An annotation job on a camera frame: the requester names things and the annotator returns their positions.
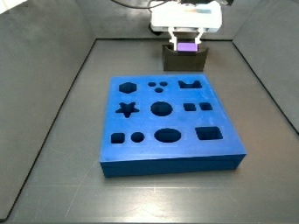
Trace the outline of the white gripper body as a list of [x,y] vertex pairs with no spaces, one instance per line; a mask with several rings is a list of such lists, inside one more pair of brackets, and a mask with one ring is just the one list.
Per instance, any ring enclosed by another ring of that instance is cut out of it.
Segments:
[[216,32],[222,27],[222,10],[216,1],[179,3],[171,1],[152,9],[151,26],[156,32],[174,28],[178,32]]

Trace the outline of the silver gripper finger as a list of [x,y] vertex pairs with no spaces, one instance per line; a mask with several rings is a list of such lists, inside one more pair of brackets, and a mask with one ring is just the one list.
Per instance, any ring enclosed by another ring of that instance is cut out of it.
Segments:
[[170,43],[172,43],[172,50],[178,51],[178,38],[174,33],[174,27],[168,27],[168,34],[171,36]]
[[194,39],[194,42],[198,46],[198,51],[200,50],[200,43],[202,43],[202,35],[203,35],[203,28],[199,28],[198,29],[198,34],[196,34],[196,37]]

